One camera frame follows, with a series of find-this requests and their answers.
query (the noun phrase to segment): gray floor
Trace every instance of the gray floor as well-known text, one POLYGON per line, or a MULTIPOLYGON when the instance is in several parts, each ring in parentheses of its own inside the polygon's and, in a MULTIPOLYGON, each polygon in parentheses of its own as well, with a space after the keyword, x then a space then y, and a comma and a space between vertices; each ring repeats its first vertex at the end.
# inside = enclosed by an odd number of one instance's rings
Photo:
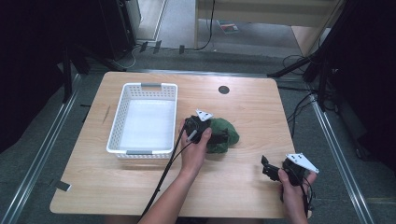
MULTIPOLYGON (((178 8, 185 8, 184 11, 188 11, 191 2, 194 1, 168 0, 157 38, 163 41, 162 47, 178 48, 180 44, 186 47, 192 46, 193 27, 174 23, 181 17, 175 13, 180 12, 178 8)), ((184 19, 179 21, 188 21, 191 19, 189 16, 184 15, 182 17, 184 19)), ((205 43, 207 30, 205 21, 200 23, 202 28, 200 45, 202 45, 205 43)), ((285 57, 300 54, 294 36, 287 26, 239 22, 235 24, 240 28, 240 33, 225 35, 218 27, 212 37, 213 42, 203 51, 186 51, 179 55, 176 50, 171 49, 161 49, 156 54, 153 54, 152 49, 142 53, 137 50, 134 57, 132 54, 127 55, 118 63, 124 66, 133 64, 134 66, 128 68, 128 71, 178 70, 218 72, 228 76, 265 77, 265 74, 282 69, 285 57)), ((296 59, 290 58, 285 63, 292 63, 294 60, 296 59)), ((87 76, 82 77, 78 97, 17 223, 101 223, 103 220, 101 216, 57 215, 49 210, 50 200, 55 191, 49 186, 49 182, 61 178, 83 125, 82 121, 88 112, 87 107, 80 105, 92 103, 103 74, 108 71, 101 64, 90 62, 92 70, 87 76)), ((279 87, 305 88, 305 83, 298 75, 290 74, 277 82, 279 87)), ((304 91, 279 90, 279 92, 285 108, 285 116, 290 115, 297 103, 306 96, 304 91)), ((17 186, 23 180, 44 141, 61 106, 62 97, 63 92, 60 89, 31 123, 21 140, 0 154, 1 216, 6 213, 17 186)), ((393 172, 381 162, 358 159, 343 122, 332 111, 326 114, 375 223, 394 223, 396 179, 393 172)), ((312 106, 306 107, 297 117, 293 143, 297 152, 303 152, 320 169, 318 181, 313 186, 317 198, 314 200, 315 210, 310 223, 361 223, 312 106)), ((265 223, 286 222, 265 220, 265 223)))

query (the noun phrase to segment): black handheld controller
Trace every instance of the black handheld controller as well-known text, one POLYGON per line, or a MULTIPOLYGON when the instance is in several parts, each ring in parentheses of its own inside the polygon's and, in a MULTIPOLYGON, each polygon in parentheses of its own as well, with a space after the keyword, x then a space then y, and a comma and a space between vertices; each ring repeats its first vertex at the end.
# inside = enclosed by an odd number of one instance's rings
MULTIPOLYGON (((278 167, 271 165, 267 158, 262 156, 262 165, 264 166, 262 169, 262 173, 268 175, 270 179, 274 181, 279 181, 279 175, 277 171, 278 167)), ((285 159, 282 162, 282 169, 288 174, 289 181, 293 186, 300 186, 303 183, 305 168, 301 167, 289 159, 285 159)))
MULTIPOLYGON (((202 133, 209 128, 211 124, 211 120, 207 119, 206 121, 201 121, 197 116, 191 116, 185 119, 185 129, 186 134, 188 136, 188 140, 193 143, 198 143, 201 140, 202 133)), ((228 142, 228 130, 222 130, 220 133, 212 133, 208 144, 221 144, 228 142)))

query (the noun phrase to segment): forearm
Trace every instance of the forearm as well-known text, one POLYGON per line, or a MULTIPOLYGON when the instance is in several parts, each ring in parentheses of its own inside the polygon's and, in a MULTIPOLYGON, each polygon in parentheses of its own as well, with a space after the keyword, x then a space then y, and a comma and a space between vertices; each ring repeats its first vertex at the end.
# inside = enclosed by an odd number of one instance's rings
POLYGON ((158 201, 143 216, 139 224, 174 224, 194 179, 195 175, 180 173, 158 201))

